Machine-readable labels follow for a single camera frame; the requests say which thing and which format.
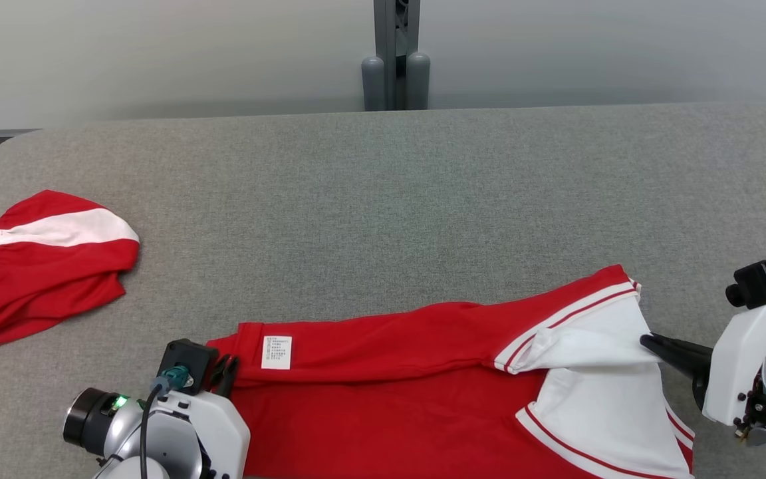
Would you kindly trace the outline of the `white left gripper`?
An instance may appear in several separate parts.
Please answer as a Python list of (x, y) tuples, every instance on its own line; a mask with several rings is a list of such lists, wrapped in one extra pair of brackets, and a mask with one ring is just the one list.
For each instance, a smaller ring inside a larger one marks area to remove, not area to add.
[[(251, 434), (229, 400), (239, 359), (216, 360), (209, 392), (157, 400), (157, 461), (170, 478), (242, 478)], [(222, 381), (222, 395), (213, 392)]]

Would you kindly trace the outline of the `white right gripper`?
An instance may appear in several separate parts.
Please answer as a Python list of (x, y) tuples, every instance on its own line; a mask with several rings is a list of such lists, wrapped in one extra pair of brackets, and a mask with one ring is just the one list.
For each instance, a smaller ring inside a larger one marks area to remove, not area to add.
[(733, 316), (715, 347), (657, 333), (640, 337), (645, 349), (691, 378), (694, 403), (703, 415), (733, 424), (747, 412), (749, 394), (766, 358), (766, 305)]

